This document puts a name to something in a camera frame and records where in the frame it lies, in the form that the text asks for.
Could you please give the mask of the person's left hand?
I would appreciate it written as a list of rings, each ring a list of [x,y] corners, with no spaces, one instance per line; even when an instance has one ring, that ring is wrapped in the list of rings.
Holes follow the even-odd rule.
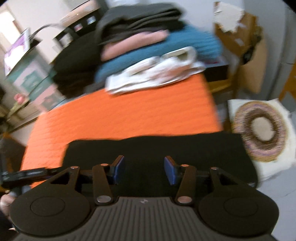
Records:
[[[16,200],[16,197],[14,197],[13,195],[10,194],[4,194],[1,197],[1,214],[4,215],[5,218],[7,218],[8,220],[11,220],[10,217],[10,209],[11,209],[11,205],[12,203]]]

